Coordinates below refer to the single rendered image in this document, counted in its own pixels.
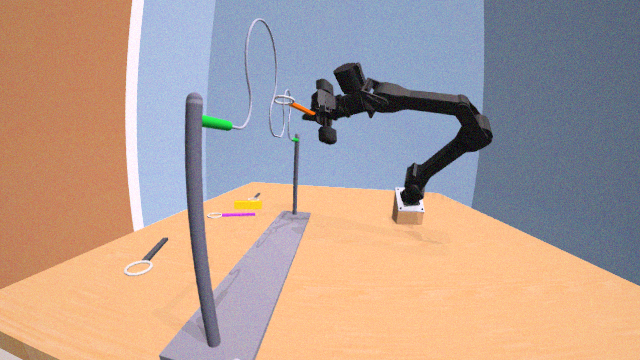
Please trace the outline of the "orange handle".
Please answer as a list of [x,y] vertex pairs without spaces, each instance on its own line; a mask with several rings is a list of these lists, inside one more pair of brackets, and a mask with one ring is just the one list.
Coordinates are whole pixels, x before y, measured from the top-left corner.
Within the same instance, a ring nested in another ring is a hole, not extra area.
[[294,108],[296,108],[296,109],[298,109],[298,110],[302,111],[303,113],[305,113],[305,114],[307,114],[307,115],[309,115],[309,116],[311,116],[311,115],[315,115],[315,113],[314,113],[314,112],[312,112],[312,111],[310,111],[310,110],[308,110],[308,109],[304,108],[303,106],[300,106],[300,105],[296,104],[296,103],[295,103],[294,98],[291,98],[291,97],[288,97],[288,96],[285,96],[285,95],[277,95],[277,96],[275,96],[275,97],[274,97],[274,103],[278,103],[278,104],[281,104],[281,105],[283,105],[283,102],[277,102],[277,101],[275,100],[275,99],[277,99],[277,98],[286,98],[286,99],[291,99],[291,100],[292,100],[292,102],[284,103],[284,105],[289,105],[290,107],[294,107]]

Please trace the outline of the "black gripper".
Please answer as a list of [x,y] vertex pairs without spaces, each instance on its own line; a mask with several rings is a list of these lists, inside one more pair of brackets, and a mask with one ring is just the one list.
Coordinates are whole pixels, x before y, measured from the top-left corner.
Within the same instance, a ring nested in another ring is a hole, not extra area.
[[[333,85],[329,83],[329,81],[327,81],[326,79],[317,80],[316,89],[317,90],[322,89],[332,94],[333,96]],[[322,125],[322,127],[320,127],[320,129],[318,130],[319,140],[329,145],[334,144],[337,141],[337,130],[332,128],[332,125],[333,125],[332,120],[336,121],[338,120],[338,118],[351,117],[351,115],[348,113],[345,106],[346,95],[342,96],[341,94],[339,94],[339,96],[340,96],[340,99],[337,101],[337,106],[340,106],[340,110],[334,117],[324,118],[321,116],[317,116],[316,111],[312,110],[311,108],[309,110],[314,112],[315,115],[309,116],[307,114],[304,114],[302,116],[303,120],[316,121],[318,124]]]

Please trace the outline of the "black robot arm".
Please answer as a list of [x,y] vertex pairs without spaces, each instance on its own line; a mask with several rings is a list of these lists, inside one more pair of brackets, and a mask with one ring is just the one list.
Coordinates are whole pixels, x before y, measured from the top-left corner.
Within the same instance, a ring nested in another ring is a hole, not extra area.
[[[345,63],[333,71],[345,96],[345,106],[350,115],[367,112],[369,118],[376,113],[395,113],[415,110],[454,115],[461,128],[450,143],[437,151],[424,164],[407,168],[405,189],[400,192],[404,207],[418,206],[424,198],[425,185],[430,177],[437,174],[465,152],[476,152],[487,147],[493,138],[488,118],[480,114],[463,94],[446,94],[413,91],[398,84],[365,79],[360,62]],[[369,93],[374,89],[373,94]],[[317,116],[334,117],[340,110],[337,101],[340,96],[318,89],[311,95],[311,109]]]

